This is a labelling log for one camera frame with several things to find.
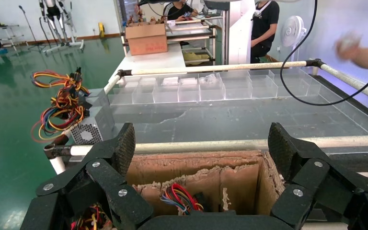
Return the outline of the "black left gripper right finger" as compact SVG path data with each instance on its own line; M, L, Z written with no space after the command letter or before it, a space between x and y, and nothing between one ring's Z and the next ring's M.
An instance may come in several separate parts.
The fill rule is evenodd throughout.
M269 154L286 187L270 215L302 228L316 204L344 220L350 230L368 230L368 178L331 160L315 143L292 137L280 123L268 134Z

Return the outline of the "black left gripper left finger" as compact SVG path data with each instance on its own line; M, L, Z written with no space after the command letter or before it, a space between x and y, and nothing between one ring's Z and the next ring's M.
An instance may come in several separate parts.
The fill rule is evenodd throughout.
M137 230L153 207L126 182L136 146L132 123L93 145L77 165L41 183L21 224L23 230L69 230L73 218L98 203L119 230Z

